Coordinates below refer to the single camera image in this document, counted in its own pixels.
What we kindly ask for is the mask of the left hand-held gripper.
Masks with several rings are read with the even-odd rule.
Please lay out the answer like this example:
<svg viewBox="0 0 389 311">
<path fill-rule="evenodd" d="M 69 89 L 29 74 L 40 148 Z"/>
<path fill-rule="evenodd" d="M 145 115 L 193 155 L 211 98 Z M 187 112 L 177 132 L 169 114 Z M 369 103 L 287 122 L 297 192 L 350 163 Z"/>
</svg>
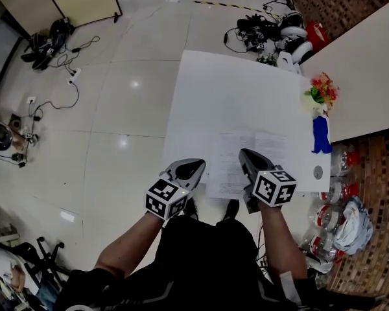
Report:
<svg viewBox="0 0 389 311">
<path fill-rule="evenodd" d="M 168 220 L 186 208 L 206 169 L 203 159 L 189 158 L 172 162 L 146 191 L 145 209 Z"/>
</svg>

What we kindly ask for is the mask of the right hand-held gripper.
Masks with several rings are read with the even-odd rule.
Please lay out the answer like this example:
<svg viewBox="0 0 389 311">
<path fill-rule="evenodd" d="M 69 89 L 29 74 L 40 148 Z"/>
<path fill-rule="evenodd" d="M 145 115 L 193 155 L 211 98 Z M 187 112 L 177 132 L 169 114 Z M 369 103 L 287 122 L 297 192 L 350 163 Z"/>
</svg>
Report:
<svg viewBox="0 0 389 311">
<path fill-rule="evenodd" d="M 291 201 L 298 182 L 281 166 L 247 148 L 239 151 L 239 163 L 248 179 L 243 199 L 249 213 L 258 212 L 261 203 L 282 207 Z"/>
</svg>

